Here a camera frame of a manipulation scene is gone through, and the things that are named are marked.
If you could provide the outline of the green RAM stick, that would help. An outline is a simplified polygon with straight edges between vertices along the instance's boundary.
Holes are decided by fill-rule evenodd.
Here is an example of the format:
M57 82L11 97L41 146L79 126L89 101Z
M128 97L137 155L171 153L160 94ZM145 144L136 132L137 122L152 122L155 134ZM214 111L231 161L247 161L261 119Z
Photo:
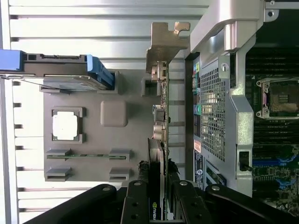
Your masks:
M127 155L117 154L64 154L64 155L47 155L48 159L73 159L73 158L109 158L111 160L126 160Z

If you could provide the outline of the grey parts rack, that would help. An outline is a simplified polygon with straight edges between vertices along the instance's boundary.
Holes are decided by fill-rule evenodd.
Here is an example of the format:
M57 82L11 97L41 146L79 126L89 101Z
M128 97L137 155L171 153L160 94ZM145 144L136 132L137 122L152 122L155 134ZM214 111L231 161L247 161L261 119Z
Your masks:
M46 93L43 97L44 178L48 182L127 182L138 177L141 161L150 162L152 107L159 105L157 84L143 70L120 70L112 91ZM53 116L74 112L78 135L74 140L53 137ZM48 159L47 155L117 154L109 158Z

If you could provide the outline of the blue expansion slot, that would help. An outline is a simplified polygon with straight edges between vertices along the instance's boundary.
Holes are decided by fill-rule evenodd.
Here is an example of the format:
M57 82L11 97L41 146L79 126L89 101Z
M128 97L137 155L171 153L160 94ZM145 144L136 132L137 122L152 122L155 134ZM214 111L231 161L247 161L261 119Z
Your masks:
M299 167L299 157L291 160L253 160L252 166L284 166L284 167Z

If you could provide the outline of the green motherboard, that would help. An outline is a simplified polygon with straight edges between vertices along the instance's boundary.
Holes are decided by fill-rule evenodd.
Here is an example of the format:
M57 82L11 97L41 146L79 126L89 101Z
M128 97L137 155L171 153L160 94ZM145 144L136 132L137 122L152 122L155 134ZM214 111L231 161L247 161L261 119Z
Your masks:
M246 54L246 56L263 55L299 56L299 46L293 48L253 48ZM248 61L258 60L246 59L246 67L252 66L247 64ZM275 159L284 161L299 157L299 119L265 120L256 116L256 112L260 109L258 104L261 100L261 89L256 86L256 82L271 77L299 76L246 74L246 98L254 112L252 161ZM252 175L252 196L255 199L299 218L299 167L252 166Z

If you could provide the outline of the copper-toned CPU chip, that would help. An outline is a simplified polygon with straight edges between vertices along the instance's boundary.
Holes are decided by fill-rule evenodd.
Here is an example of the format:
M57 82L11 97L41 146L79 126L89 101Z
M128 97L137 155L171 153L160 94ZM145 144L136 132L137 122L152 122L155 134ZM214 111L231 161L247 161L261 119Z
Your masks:
M56 140L74 140L78 135L78 118L74 112L57 112L52 124Z

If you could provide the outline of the CPU socket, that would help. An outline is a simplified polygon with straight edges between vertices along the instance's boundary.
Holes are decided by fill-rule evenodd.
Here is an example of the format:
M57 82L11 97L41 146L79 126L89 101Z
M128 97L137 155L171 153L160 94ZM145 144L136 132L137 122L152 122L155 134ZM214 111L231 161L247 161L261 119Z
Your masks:
M261 89L258 118L299 119L299 77L264 78L258 80L256 86Z

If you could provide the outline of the black RAM slot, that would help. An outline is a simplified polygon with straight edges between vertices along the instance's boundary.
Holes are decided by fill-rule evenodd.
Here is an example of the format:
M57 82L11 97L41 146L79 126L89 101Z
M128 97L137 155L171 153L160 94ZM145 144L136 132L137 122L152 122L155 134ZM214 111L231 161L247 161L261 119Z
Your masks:
M274 66L299 66L299 61L297 62L287 62L287 61L248 61L247 64L249 65L262 65L262 66L268 66L268 65L274 65Z
M246 70L249 75L299 76L299 70Z
M299 66L286 66L286 65L270 65L270 66L249 66L247 70L299 70Z
M274 55L274 56L246 56L247 60L291 60L299 61L299 56L294 55Z

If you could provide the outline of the hard disk in blue caddy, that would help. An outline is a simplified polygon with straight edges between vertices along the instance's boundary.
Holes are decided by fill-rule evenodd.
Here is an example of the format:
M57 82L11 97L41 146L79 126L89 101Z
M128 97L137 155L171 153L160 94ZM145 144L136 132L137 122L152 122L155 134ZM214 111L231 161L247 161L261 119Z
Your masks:
M0 49L0 77L55 91L112 91L115 73L92 55L59 56Z

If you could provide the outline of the open grey PC case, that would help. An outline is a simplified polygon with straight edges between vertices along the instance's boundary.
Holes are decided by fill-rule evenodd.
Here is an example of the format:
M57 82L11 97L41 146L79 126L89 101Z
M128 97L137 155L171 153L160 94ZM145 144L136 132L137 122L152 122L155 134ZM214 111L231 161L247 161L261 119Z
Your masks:
M199 20L185 70L187 161L199 189L219 184L255 199L246 54L253 48L296 46L299 0L213 0ZM287 224L299 224L285 213Z

